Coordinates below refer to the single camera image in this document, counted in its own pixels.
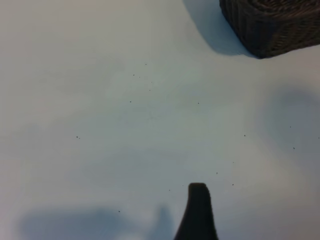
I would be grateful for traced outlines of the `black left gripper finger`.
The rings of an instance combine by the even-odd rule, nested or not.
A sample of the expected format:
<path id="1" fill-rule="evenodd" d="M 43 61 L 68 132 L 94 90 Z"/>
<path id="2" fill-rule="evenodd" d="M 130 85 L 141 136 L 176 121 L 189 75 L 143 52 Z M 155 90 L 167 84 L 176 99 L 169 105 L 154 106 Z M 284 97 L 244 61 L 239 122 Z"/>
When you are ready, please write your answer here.
<path id="1" fill-rule="evenodd" d="M 190 183 L 187 205 L 175 240 L 218 240 L 211 195 L 205 183 Z"/>

